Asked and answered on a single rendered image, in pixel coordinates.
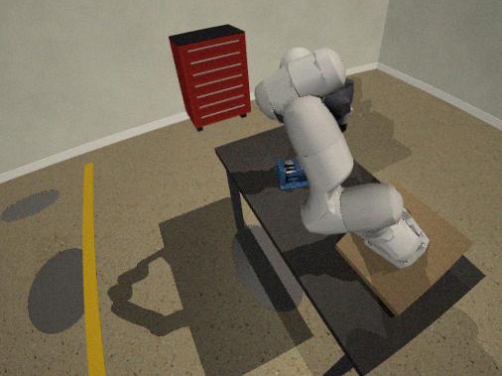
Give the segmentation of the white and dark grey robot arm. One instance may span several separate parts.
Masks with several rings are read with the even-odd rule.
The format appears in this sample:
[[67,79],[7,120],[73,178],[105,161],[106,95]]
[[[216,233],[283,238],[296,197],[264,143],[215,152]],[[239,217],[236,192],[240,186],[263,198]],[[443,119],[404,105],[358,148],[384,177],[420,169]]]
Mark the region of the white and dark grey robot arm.
[[357,232],[366,237],[366,246],[390,263],[399,269],[409,267],[426,252],[430,239],[392,185],[339,186],[353,169],[338,126],[348,123],[353,112],[353,108],[348,111],[353,81],[346,78],[345,65],[335,51],[322,48],[310,53],[305,48],[285,52],[280,69],[256,85],[254,92],[260,110],[285,124],[308,179],[303,224],[309,232],[325,235]]

